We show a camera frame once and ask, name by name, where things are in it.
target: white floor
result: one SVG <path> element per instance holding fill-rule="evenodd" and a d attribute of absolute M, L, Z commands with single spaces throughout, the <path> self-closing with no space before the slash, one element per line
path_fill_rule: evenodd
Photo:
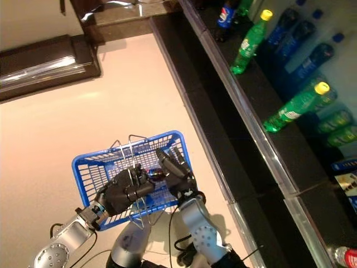
<path fill-rule="evenodd" d="M 47 243 L 50 226 L 68 220 L 75 208 L 83 206 L 71 169 L 75 156 L 106 149 L 116 139 L 126 143 L 129 134 L 150 137 L 169 130 L 184 134 L 213 221 L 226 242 L 246 256 L 153 35 L 110 42 L 100 47 L 99 60 L 103 70 L 99 79 L 0 105 L 0 267 L 27 267 Z M 78 267 L 95 253 L 110 249 L 124 226 L 99 232 L 97 244 Z M 144 258 L 169 267 L 167 227 L 165 215 L 153 227 Z M 185 235 L 179 223 L 174 229 L 171 241 Z M 96 257 L 85 268 L 105 267 L 107 256 Z"/>

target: blue bottle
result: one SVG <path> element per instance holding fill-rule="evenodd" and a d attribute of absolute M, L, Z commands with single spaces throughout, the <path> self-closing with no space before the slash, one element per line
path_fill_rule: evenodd
<path fill-rule="evenodd" d="M 287 8 L 279 18 L 277 25 L 272 33 L 262 45 L 263 53 L 274 52 L 286 36 L 287 32 L 295 25 L 300 15 L 297 11 L 299 7 L 305 4 L 306 0 L 297 0 L 295 7 Z"/>
<path fill-rule="evenodd" d="M 312 17 L 319 20 L 323 15 L 323 11 L 317 9 L 313 12 Z M 284 66 L 291 56 L 301 47 L 301 45 L 316 31 L 315 25 L 310 21 L 300 22 L 294 29 L 291 36 L 276 52 L 276 61 L 278 65 Z"/>
<path fill-rule="evenodd" d="M 343 33 L 337 33 L 332 37 L 332 40 L 335 43 L 341 42 L 345 36 Z M 302 64 L 297 67 L 291 74 L 289 81 L 298 84 L 303 81 L 305 78 L 310 76 L 318 67 L 323 63 L 327 62 L 334 55 L 334 48 L 326 43 L 320 43 L 317 45 L 312 53 L 307 57 Z"/>
<path fill-rule="evenodd" d="M 240 2 L 241 0 L 226 0 L 224 3 L 214 31 L 214 39 L 217 42 L 224 42 L 228 38 L 235 10 Z"/>

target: shelf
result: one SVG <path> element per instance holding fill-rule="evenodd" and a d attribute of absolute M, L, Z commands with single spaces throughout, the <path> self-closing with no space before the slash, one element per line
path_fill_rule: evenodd
<path fill-rule="evenodd" d="M 279 133 L 270 134 L 264 130 L 262 122 L 274 114 L 283 102 L 255 60 L 242 75 L 235 76 L 229 71 L 229 64 L 236 57 L 242 37 L 252 23 L 240 23 L 233 29 L 228 41 L 217 44 L 212 33 L 223 3 L 212 3 L 216 6 L 198 12 L 190 1 L 179 2 L 278 184 L 316 265 L 333 267 L 327 246 L 352 246 L 351 241 L 357 240 L 353 222 L 344 212 L 336 189 L 331 188 L 329 176 L 295 123 Z M 328 202 L 339 216 L 330 217 L 329 208 L 319 200 Z"/>
<path fill-rule="evenodd" d="M 150 23 L 247 251 L 263 245 L 254 267 L 313 267 L 278 185 L 184 14 Z"/>

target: blue shopping basket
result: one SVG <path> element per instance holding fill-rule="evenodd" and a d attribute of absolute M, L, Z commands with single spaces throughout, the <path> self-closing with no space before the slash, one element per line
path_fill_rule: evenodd
<path fill-rule="evenodd" d="M 77 156 L 72 162 L 72 169 L 83 204 L 89 206 L 98 190 L 128 165 L 132 165 L 133 160 L 146 170 L 159 168 L 155 149 L 162 148 L 168 152 L 174 147 L 178 148 L 191 167 L 185 140 L 179 131 L 169 131 L 136 142 L 130 142 L 129 139 L 129 144 L 126 145 Z M 134 203 L 122 214 L 109 217 L 101 224 L 100 230 L 164 210 L 176 205 L 177 199 L 168 191 L 166 182 L 161 181 L 156 183 L 155 191 L 145 197 L 144 204 Z"/>

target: black cable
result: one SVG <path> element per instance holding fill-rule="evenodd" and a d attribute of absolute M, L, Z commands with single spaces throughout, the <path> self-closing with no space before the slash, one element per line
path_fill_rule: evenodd
<path fill-rule="evenodd" d="M 87 255 L 89 253 L 89 251 L 91 251 L 91 249 L 94 247 L 95 243 L 97 242 L 97 239 L 98 239 L 98 235 L 96 232 L 94 232 L 94 235 L 95 235 L 95 240 L 93 242 L 93 244 L 90 246 L 90 248 L 83 254 L 83 256 L 81 258 L 79 258 L 74 264 L 72 264 L 72 266 L 70 266 L 69 268 L 73 268 L 78 262 L 80 262 L 84 257 L 85 255 Z"/>
<path fill-rule="evenodd" d="M 191 238 L 191 236 L 192 236 L 192 235 L 188 235 L 188 236 L 185 236 L 185 237 L 183 237 L 183 238 L 177 240 L 177 241 L 173 244 L 173 246 L 175 247 L 175 249 L 177 249 L 178 251 L 186 252 L 187 249 L 180 248 L 180 247 L 177 246 L 177 244 L 183 242 L 184 240 L 187 240 L 187 239 Z"/>
<path fill-rule="evenodd" d="M 245 257 L 244 259 L 242 259 L 242 261 L 245 261 L 247 258 L 251 257 L 251 255 L 253 255 L 254 253 L 256 253 L 260 248 L 262 248 L 263 245 L 260 245 L 258 248 L 256 248 L 255 250 L 253 250 L 250 254 L 248 254 L 247 257 Z"/>
<path fill-rule="evenodd" d="M 53 236 L 54 236 L 54 228 L 56 226 L 62 226 L 62 225 L 63 225 L 62 223 L 54 223 L 54 224 L 52 224 L 52 226 L 50 228 L 50 238 L 53 238 Z"/>
<path fill-rule="evenodd" d="M 79 268 L 83 268 L 88 262 L 90 262 L 92 259 L 94 259 L 95 257 L 97 257 L 98 255 L 102 254 L 102 253 L 105 253 L 105 252 L 108 252 L 108 251 L 111 251 L 111 250 L 103 250 L 103 251 L 100 251 L 98 252 L 97 254 L 93 255 L 91 258 L 89 258 L 85 263 L 83 263 L 83 265 Z"/>
<path fill-rule="evenodd" d="M 170 221 L 168 223 L 168 255 L 169 255 L 169 258 L 170 258 L 170 268 L 172 268 L 172 260 L 171 260 L 171 222 L 172 222 L 172 217 L 173 215 L 175 214 L 175 212 L 177 211 L 179 207 L 177 206 L 173 212 L 171 213 L 171 216 L 170 216 Z"/>

